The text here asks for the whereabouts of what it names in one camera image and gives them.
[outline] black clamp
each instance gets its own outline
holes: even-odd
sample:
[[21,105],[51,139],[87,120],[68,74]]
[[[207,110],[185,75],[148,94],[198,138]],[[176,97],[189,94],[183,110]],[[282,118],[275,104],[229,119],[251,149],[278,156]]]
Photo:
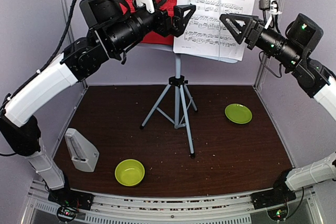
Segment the black clamp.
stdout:
[[183,84],[188,84],[188,81],[184,80],[184,76],[181,76],[179,79],[173,76],[169,78],[169,84],[172,86],[180,87]]

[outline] purple wall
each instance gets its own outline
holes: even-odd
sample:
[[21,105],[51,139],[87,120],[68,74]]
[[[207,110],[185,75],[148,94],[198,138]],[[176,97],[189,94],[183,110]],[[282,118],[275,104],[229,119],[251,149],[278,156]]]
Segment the purple wall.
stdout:
[[[55,50],[64,28],[59,0],[0,0],[0,99],[14,92]],[[36,113],[49,152],[55,146],[81,86],[59,95]],[[0,134],[0,152],[12,150]],[[17,223],[34,176],[23,157],[0,157],[1,223]]]
[[[304,13],[324,30],[324,37],[312,58],[336,72],[335,5],[330,0],[285,0],[280,29]],[[277,68],[276,60],[271,67]],[[295,165],[303,166],[320,160],[336,150],[336,124],[332,117],[310,99],[290,74],[281,80],[267,74],[262,85],[262,98],[271,111],[284,137]],[[326,223],[336,223],[336,184],[322,183],[315,187],[325,213]]]
[[[254,13],[261,14],[257,4],[255,4]],[[87,26],[79,8],[74,14],[72,27],[76,38],[85,36],[87,33]],[[259,67],[256,52],[246,50],[244,60],[236,64],[183,56],[182,74],[191,84],[253,84]],[[139,48],[129,52],[125,66],[121,66],[115,60],[106,62],[97,73],[88,78],[88,83],[91,85],[164,84],[167,83],[168,77],[174,75],[174,71],[172,52]]]

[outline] brown wooden surface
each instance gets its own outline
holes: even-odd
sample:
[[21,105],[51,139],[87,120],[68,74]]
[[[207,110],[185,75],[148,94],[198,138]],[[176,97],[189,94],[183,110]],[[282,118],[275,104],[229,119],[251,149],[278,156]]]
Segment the brown wooden surface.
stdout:
[[[185,128],[175,130],[158,111],[144,130],[139,126],[163,86],[91,87],[70,127],[76,128],[99,150],[94,173],[76,170],[65,141],[55,157],[73,188],[132,196],[206,196],[271,187],[290,168],[285,149],[252,87],[189,86],[199,112],[189,110],[196,159],[189,157]],[[173,117],[170,89],[162,108]],[[247,125],[230,122],[224,108],[248,106]],[[116,165],[127,158],[143,163],[146,174],[134,188],[114,178]]]

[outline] tripod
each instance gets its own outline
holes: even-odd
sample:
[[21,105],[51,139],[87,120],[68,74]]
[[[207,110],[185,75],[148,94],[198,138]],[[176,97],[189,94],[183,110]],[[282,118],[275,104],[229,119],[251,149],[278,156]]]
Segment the tripod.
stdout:
[[[188,84],[188,81],[185,80],[184,76],[181,75],[181,55],[175,54],[175,76],[169,78],[169,84],[165,87],[160,97],[154,104],[153,108],[147,115],[146,119],[141,124],[140,129],[143,129],[145,127],[145,125],[147,124],[148,120],[151,118],[155,110],[159,111],[162,115],[164,115],[164,117],[166,117],[171,123],[174,124],[175,129],[186,127],[188,141],[189,141],[189,148],[190,148],[190,157],[195,158],[193,139],[191,136],[191,130],[190,130],[190,124],[189,124],[188,109],[191,105],[193,106],[195,112],[198,112],[198,109],[189,92],[187,84]],[[167,94],[171,86],[175,86],[175,117],[174,117],[174,120],[170,118],[165,112],[163,112],[159,108],[159,104],[161,103],[161,101],[163,100],[164,96]],[[187,94],[189,98],[188,105],[186,104],[184,92]],[[180,101],[182,103],[182,108],[183,108],[183,116],[181,120],[180,120]]]

